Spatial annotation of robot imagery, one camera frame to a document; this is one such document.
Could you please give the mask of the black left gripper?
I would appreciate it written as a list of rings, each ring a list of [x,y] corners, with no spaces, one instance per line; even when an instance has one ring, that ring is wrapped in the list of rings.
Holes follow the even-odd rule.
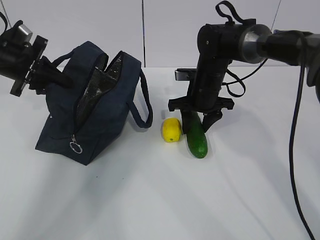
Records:
[[[37,95],[46,95],[47,87],[50,84],[56,84],[63,88],[74,86],[73,80],[69,76],[59,71],[46,56],[42,56],[47,44],[48,40],[39,35],[36,36],[33,44],[30,42],[22,43],[22,49],[10,67],[11,78],[14,81],[10,90],[11,95],[20,97],[28,83],[29,89],[34,90]],[[38,62],[39,73],[34,73]]]

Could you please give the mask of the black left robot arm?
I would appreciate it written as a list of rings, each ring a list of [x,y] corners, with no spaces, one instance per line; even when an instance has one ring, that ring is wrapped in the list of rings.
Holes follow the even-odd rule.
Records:
[[[32,35],[33,32],[19,20],[0,36],[0,75],[13,80],[10,94],[21,96],[27,85],[38,95],[43,94],[49,84],[72,88],[73,80],[43,55],[48,40],[38,35],[30,43]]]

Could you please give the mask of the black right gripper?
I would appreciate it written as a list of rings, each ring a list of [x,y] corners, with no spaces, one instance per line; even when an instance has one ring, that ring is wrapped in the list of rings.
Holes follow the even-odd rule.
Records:
[[[195,112],[210,112],[203,114],[202,128],[207,132],[210,127],[223,117],[222,108],[232,110],[234,108],[234,101],[231,98],[217,97],[215,99],[205,99],[200,102],[193,101],[188,96],[183,96],[168,101],[168,109],[170,112],[181,110],[182,131],[186,135],[192,128]]]

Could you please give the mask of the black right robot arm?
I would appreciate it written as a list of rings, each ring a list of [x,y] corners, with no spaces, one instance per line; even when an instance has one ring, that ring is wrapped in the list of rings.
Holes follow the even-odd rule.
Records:
[[[206,24],[197,35],[199,59],[196,68],[175,70],[177,81],[188,81],[187,95],[168,102],[172,112],[180,110],[182,129],[191,128],[192,112],[203,113],[207,131],[223,116],[222,109],[233,109],[230,98],[220,97],[228,66],[233,61],[259,64],[266,59],[307,70],[306,83],[320,93],[320,36],[309,31],[271,30],[263,24]]]

